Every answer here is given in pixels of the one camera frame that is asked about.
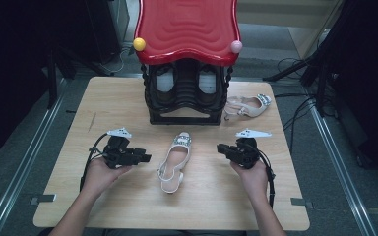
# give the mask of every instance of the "pink shoe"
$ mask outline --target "pink shoe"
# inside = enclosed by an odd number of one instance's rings
[[[180,133],[174,138],[166,159],[160,164],[157,174],[161,180],[161,188],[166,193],[172,194],[179,188],[183,180],[183,173],[180,170],[189,161],[190,147],[191,138],[189,134]]]
[[[269,96],[258,94],[257,96],[231,96],[226,100],[225,119],[228,115],[246,115],[248,117],[256,117],[263,113],[270,105],[272,100]]]

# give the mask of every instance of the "gray floor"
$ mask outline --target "gray floor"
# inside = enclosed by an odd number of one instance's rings
[[[288,30],[265,26],[240,26],[245,49],[234,66],[234,79],[240,81],[260,81],[260,78],[278,72],[278,62],[287,57],[297,58]],[[123,69],[115,76],[139,76],[140,65],[135,55],[122,55]],[[292,61],[281,63],[281,69],[290,66]],[[121,68],[119,58],[112,61],[107,68]],[[16,193],[16,200],[9,205],[8,215],[3,215],[0,235],[37,235],[42,229],[32,224],[36,206],[30,205],[33,196],[42,194],[49,179],[58,153],[74,119],[74,113],[80,103],[88,81],[95,73],[80,65],[73,81],[68,81],[66,93],[60,108],[49,127],[48,133],[36,153],[31,170],[25,183]],[[304,93],[298,79],[282,79],[272,83],[274,94]],[[282,122],[293,117],[296,108],[306,99],[305,96],[277,98]],[[17,168],[28,151],[40,122],[45,116],[47,94],[37,102],[24,121],[17,127],[7,143],[0,149],[0,201],[11,185]],[[359,193],[369,213],[370,222],[378,235],[378,169],[366,170],[356,163],[356,155],[350,146],[342,125],[334,117],[324,121],[330,128],[341,159],[346,166],[352,184]],[[290,143],[290,129],[285,131]],[[292,160],[299,185],[306,201],[313,204],[308,209],[311,226],[304,232],[288,232],[289,235],[364,235],[360,231],[345,188],[336,171],[330,153],[326,148],[315,118],[308,112],[297,120],[294,128]],[[100,235],[101,229],[87,229],[85,235]]]

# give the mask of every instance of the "metal rail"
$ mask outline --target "metal rail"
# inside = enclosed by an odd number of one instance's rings
[[[352,182],[352,179],[348,174],[342,156],[337,149],[336,143],[334,142],[325,119],[319,115],[317,109],[314,106],[312,107],[311,112],[324,141],[324,144],[327,148],[328,154],[333,161],[337,176],[339,177],[339,181],[343,187],[343,190],[345,191],[346,198],[348,200],[351,211],[354,214],[355,221],[360,228],[361,234],[370,236],[377,235],[369,214],[367,213],[363,200],[361,199],[360,194],[357,192],[357,189],[355,188],[354,183]]]
[[[21,189],[26,182],[26,179],[32,169],[32,165],[35,161],[35,158],[41,148],[45,137],[47,136],[48,130],[50,129],[54,117],[57,115],[57,112],[60,108],[60,104],[64,97],[66,87],[70,84],[70,81],[62,79],[59,85],[60,95],[55,101],[53,108],[46,111],[29,148],[27,149],[20,166],[17,169],[14,177],[12,178],[7,190],[0,199],[0,232],[4,227],[4,224],[8,218],[8,215],[14,206],[15,201],[17,200],[18,194],[21,192]]]

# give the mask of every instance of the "wooden table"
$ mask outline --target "wooden table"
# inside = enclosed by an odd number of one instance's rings
[[[305,206],[293,206],[290,201],[302,195],[270,85],[231,82],[228,89],[228,96],[258,93],[269,95],[273,102],[256,118],[222,120],[220,126],[151,125],[142,79],[92,78],[44,192],[56,194],[57,199],[40,203],[33,223],[39,227],[57,224],[79,193],[88,148],[108,130],[125,127],[133,135],[129,147],[145,148],[152,159],[134,166],[98,199],[88,227],[257,229],[239,177],[229,160],[217,153],[217,144],[234,146],[235,133],[249,128],[273,134],[256,140],[276,174],[274,211],[283,228],[306,230]],[[192,136],[191,159],[183,169],[178,191],[170,195],[161,190],[157,170],[173,138],[182,131]],[[108,137],[104,138],[98,147],[103,149],[107,141]]]

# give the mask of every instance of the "black shoe rack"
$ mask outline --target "black shoe rack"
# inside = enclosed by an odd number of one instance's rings
[[[219,125],[227,99],[227,88],[231,80],[232,67],[202,63],[195,59],[184,58],[161,64],[141,66],[145,85],[145,100],[153,125]],[[170,90],[158,89],[158,78],[168,73],[173,78]],[[215,76],[214,92],[203,92],[200,87],[202,75]],[[177,109],[188,107],[202,117],[172,117],[166,115]]]

